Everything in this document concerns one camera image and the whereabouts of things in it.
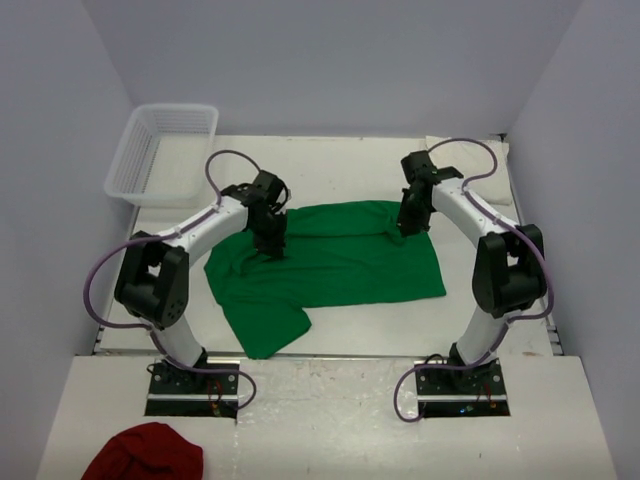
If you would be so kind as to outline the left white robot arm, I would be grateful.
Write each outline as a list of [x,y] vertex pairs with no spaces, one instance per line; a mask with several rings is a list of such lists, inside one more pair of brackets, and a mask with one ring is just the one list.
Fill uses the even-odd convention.
[[276,175],[261,170],[251,183],[223,189],[215,202],[187,220],[128,242],[114,298],[142,327],[166,361],[172,380],[195,393],[208,379],[206,351],[186,319],[191,267],[230,236],[249,231],[259,254],[284,256],[289,189]]

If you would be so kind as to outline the green t shirt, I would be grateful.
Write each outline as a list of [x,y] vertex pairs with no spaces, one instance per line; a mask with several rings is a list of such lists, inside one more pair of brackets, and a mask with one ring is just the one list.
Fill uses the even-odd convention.
[[445,296],[430,237],[402,236],[399,210],[385,200],[291,209],[281,259],[258,253],[250,232],[216,245],[204,273],[245,354],[267,359],[301,338],[311,308]]

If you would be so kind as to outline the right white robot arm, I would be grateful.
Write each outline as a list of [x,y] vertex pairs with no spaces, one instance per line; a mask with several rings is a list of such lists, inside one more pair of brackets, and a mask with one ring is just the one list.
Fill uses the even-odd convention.
[[476,248],[471,279],[476,308],[438,366],[454,391],[467,393],[481,382],[480,367],[494,361],[510,325],[527,320],[525,312],[549,290],[542,232],[502,217],[456,168],[436,167],[426,151],[410,153],[401,167],[407,187],[396,221],[400,234],[427,232],[431,215],[440,213]]

